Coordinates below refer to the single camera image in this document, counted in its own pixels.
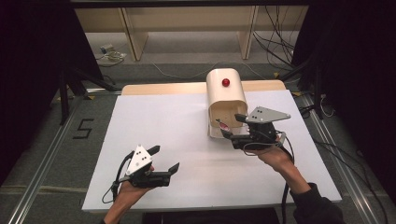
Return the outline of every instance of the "printed number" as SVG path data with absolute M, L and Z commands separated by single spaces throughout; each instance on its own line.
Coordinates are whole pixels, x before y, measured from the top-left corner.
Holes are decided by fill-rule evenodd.
M 85 136 L 74 136 L 73 139 L 85 139 L 85 138 L 88 138 L 90 136 L 92 128 L 81 128 L 81 126 L 84 123 L 84 121 L 93 121 L 93 119 L 82 119 L 81 122 L 79 123 L 77 131 L 86 131 L 87 134 L 85 134 Z

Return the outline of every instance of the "black curtain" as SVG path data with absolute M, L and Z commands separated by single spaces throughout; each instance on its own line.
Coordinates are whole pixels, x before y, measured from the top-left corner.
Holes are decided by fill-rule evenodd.
M 337 32 L 327 36 L 316 54 L 323 68 L 321 93 L 327 94 L 358 150 L 396 203 L 396 7 L 390 1 L 346 2 L 349 7 L 339 18 Z M 294 64 L 315 51 L 312 43 L 320 41 L 318 33 L 329 24 L 329 14 L 323 13 L 316 7 L 308 11 Z M 303 86 L 314 85 L 315 74 L 303 72 L 302 80 Z
M 73 8 L 22 1 L 0 4 L 3 183 L 39 131 L 62 70 L 75 66 L 93 77 L 103 77 Z

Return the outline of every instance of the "cable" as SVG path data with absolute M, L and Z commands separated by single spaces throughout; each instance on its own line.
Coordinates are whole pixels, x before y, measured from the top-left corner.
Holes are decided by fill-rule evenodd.
M 125 54 L 124 53 L 120 53 L 117 51 L 110 51 L 106 54 L 104 54 L 102 57 L 97 58 L 96 61 L 102 60 L 102 59 L 108 59 L 111 62 L 115 62 L 111 65 L 103 65 L 103 64 L 99 64 L 99 66 L 101 67 L 112 67 L 115 66 L 119 63 L 122 63 L 124 61 L 125 58 Z
M 301 15 L 303 15 L 303 11 L 304 11 L 304 7 L 301 8 L 300 14 L 298 15 L 298 18 L 297 18 L 296 22 L 294 23 L 293 29 L 291 30 L 291 33 L 290 33 L 290 35 L 289 35 L 289 42 L 291 42 L 291 36 L 292 36 L 292 34 L 294 33 L 294 31 L 296 30 L 297 23 L 298 23 L 298 21 L 300 20 Z
M 257 42 L 259 43 L 259 45 L 260 45 L 263 49 L 265 49 L 268 53 L 270 53 L 270 54 L 273 55 L 274 57 L 278 58 L 282 63 L 284 63 L 284 64 L 286 64 L 286 65 L 288 65 L 288 66 L 290 66 L 290 67 L 293 67 L 293 65 L 292 65 L 291 63 L 286 62 L 285 60 L 281 59 L 279 56 L 277 56 L 276 54 L 274 54 L 271 50 L 269 50 L 269 44 L 270 44 L 270 42 L 268 42 L 268 46 L 265 47 L 264 44 L 263 44 L 262 42 L 260 42 L 260 40 L 257 38 L 257 36 L 256 36 L 254 33 L 253 33 L 253 36 L 254 36 L 254 38 L 257 40 Z
M 312 109 L 314 109 L 315 106 L 314 105 L 308 105 L 308 106 L 300 106 L 298 107 L 301 116 L 303 117 L 303 119 L 308 119 L 311 115 L 310 113 L 308 113 L 309 111 L 311 111 Z
M 200 76 L 200 75 L 202 75 L 202 74 L 207 74 L 208 72 L 210 72 L 211 70 L 213 70 L 217 65 L 219 65 L 219 64 L 224 64 L 224 63 L 228 63 L 228 62 L 215 63 L 215 64 L 213 64 L 209 69 L 207 69 L 207 70 L 205 70 L 205 71 L 203 71 L 203 72 L 200 72 L 200 73 L 198 73 L 198 74 L 195 74 L 195 75 L 193 75 L 193 76 L 190 76 L 190 77 L 180 77 L 180 76 L 175 76 L 175 75 L 167 74 L 167 73 L 163 72 L 163 70 L 161 70 L 160 67 L 157 66 L 157 64 L 152 63 L 152 62 L 150 62 L 150 63 L 151 63 L 152 65 L 154 65 L 154 67 L 156 67 L 156 68 L 158 69 L 158 71 L 160 71 L 160 73 L 161 73 L 162 75 L 166 76 L 166 77 L 175 77 L 175 78 L 181 78 L 181 79 L 191 79 L 191 78 L 198 77 L 198 76 Z M 246 63 L 236 63 L 236 64 L 242 64 L 242 65 L 246 66 L 253 74 L 257 75 L 258 77 L 260 77 L 260 78 L 262 78 L 262 79 L 264 79 L 264 80 L 267 80 L 267 78 L 265 78 L 265 77 L 263 77 L 262 75 L 260 75 L 259 73 L 255 72 L 255 71 L 254 71 L 249 65 L 247 65 Z
M 273 44 L 283 45 L 283 46 L 285 46 L 286 48 L 289 48 L 289 49 L 294 49 L 294 46 L 288 46 L 288 45 L 285 45 L 285 44 L 276 42 L 276 41 L 274 41 L 274 40 L 270 40 L 270 39 L 264 38 L 264 37 L 260 36 L 260 35 L 257 33 L 257 31 L 254 31 L 254 34 L 255 34 L 258 38 L 260 38 L 260 39 L 262 39 L 262 40 L 271 42 L 271 43 L 273 43 Z
M 276 146 L 277 145 L 277 143 L 247 143 L 247 144 L 245 144 L 244 145 L 244 147 L 242 148 L 242 150 L 244 151 L 244 153 L 245 153 L 245 155 L 247 155 L 247 156 L 258 156 L 257 154 L 248 154 L 247 152 L 246 152 L 246 147 L 248 147 L 248 146 L 265 146 L 265 147 L 268 147 L 268 146 Z
M 121 163 L 121 165 L 120 165 L 120 167 L 119 167 L 119 170 L 117 171 L 116 179 L 115 179 L 115 180 L 113 181 L 113 183 L 111 184 L 111 187 L 106 191 L 105 195 L 103 195 L 103 197 L 102 197 L 102 203 L 113 203 L 114 201 L 116 201 L 116 198 L 117 198 L 117 195 L 118 195 L 118 190 L 119 190 L 119 185 L 120 185 L 121 182 L 125 181 L 125 180 L 120 181 L 120 175 L 121 175 L 122 168 L 123 168 L 123 166 L 125 165 L 125 163 L 126 163 L 129 159 L 132 158 L 133 155 L 134 155 L 134 151 L 132 151 L 130 154 L 128 154 L 128 155 L 122 160 L 122 163 Z M 105 197 L 106 197 L 106 195 L 107 195 L 110 191 L 112 191 L 112 193 L 113 193 L 113 200 L 112 200 L 112 201 L 105 202 Z
M 297 79 L 295 79 L 295 80 L 292 80 L 292 81 L 288 81 L 288 82 L 284 82 L 285 84 L 290 84 L 290 83 L 293 83 L 293 82 L 296 82 L 296 81 L 299 81 L 300 80 L 300 78 L 297 78 Z
M 295 163 L 294 150 L 293 150 L 293 147 L 291 146 L 291 142 L 290 142 L 290 140 L 289 140 L 289 138 L 287 136 L 286 136 L 286 140 L 288 140 L 291 154 L 284 147 L 282 147 L 281 149 L 283 151 L 285 151 L 285 152 L 288 152 L 288 154 L 289 154 L 289 156 L 291 158 L 291 162 L 293 162 L 293 164 L 294 164 Z M 285 184 L 285 188 L 283 189 L 282 205 L 281 205 L 281 207 L 282 207 L 282 217 L 283 217 L 282 223 L 283 224 L 286 224 L 286 200 L 288 198 L 288 193 L 289 193 L 289 185 L 288 185 L 288 183 L 286 183 Z
M 367 171 L 364 168 L 363 164 L 361 164 L 361 162 L 359 162 L 358 160 L 356 160 L 355 158 L 353 158 L 349 153 L 345 152 L 343 149 L 341 149 L 340 147 L 334 145 L 334 144 L 330 144 L 330 143 L 324 143 L 324 142 L 319 142 L 318 140 L 316 140 L 315 138 L 312 138 L 314 140 L 314 142 L 316 144 L 318 144 L 319 146 L 323 147 L 324 149 L 326 149 L 327 151 L 329 151 L 337 160 L 339 160 L 340 162 L 342 162 L 347 168 L 349 168 L 363 183 L 364 185 L 368 188 L 368 190 L 370 190 L 370 192 L 373 194 L 373 196 L 375 197 L 375 199 L 377 200 L 379 206 L 381 207 L 381 210 L 383 212 L 384 215 L 384 219 L 385 219 L 385 223 L 388 224 L 388 214 L 385 210 L 384 205 L 381 203 L 381 200 L 378 198 L 378 196 L 376 195 L 375 191 L 373 190 L 373 187 L 370 183 L 370 180 L 368 178 L 367 175 Z M 361 177 L 361 175 L 354 170 L 349 164 L 347 164 L 343 159 L 341 159 L 339 156 L 335 155 L 335 153 L 333 153 L 329 148 L 327 148 L 326 146 L 330 146 L 330 147 L 334 147 L 336 148 L 338 151 L 344 153 L 345 155 L 347 155 L 350 159 L 352 159 L 354 162 L 356 162 L 362 169 L 363 171 L 363 175 L 364 178 Z
M 284 44 L 284 45 L 289 45 L 290 43 L 286 42 L 283 39 L 282 34 L 280 33 L 281 31 L 280 32 L 278 31 L 278 29 L 281 29 L 281 26 L 280 26 L 280 23 L 279 23 L 279 6 L 276 6 L 276 23 L 274 23 L 274 20 L 272 19 L 271 15 L 270 15 L 270 13 L 268 11 L 268 7 L 267 6 L 265 6 L 265 11 L 267 12 L 268 18 L 270 19 L 270 21 L 271 21 L 271 23 L 272 23 L 272 25 L 274 27 L 274 33 L 276 33 L 277 36 L 280 38 L 280 42 L 282 44 Z M 285 48 L 283 48 L 283 51 L 284 51 L 284 53 L 286 55 L 286 58 L 287 58 L 288 62 L 290 62 L 289 56 L 292 56 L 291 53 L 289 52 L 288 49 L 285 49 Z
M 321 100 L 320 100 L 320 108 L 321 108 L 323 114 L 324 114 L 326 117 L 331 118 L 331 117 L 334 115 L 335 110 L 333 109 L 331 114 L 328 114 L 328 113 L 324 110 L 323 105 L 322 105 L 322 104 L 323 104 L 324 98 L 326 98 L 326 96 L 325 96 L 325 97 L 322 97 Z

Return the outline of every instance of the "wooden edge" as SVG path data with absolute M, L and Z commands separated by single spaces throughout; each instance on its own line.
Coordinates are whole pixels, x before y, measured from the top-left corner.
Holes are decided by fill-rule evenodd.
M 285 84 L 280 80 L 242 81 L 244 91 L 283 91 Z M 165 83 L 127 85 L 121 95 L 159 95 L 206 93 L 206 82 Z

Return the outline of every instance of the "metal gripper plate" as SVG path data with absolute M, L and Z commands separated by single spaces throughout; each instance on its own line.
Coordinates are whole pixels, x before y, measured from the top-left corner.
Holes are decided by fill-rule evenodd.
M 246 121 L 253 123 L 269 123 L 272 121 L 289 119 L 290 114 L 285 114 L 276 110 L 257 106 L 246 118 Z

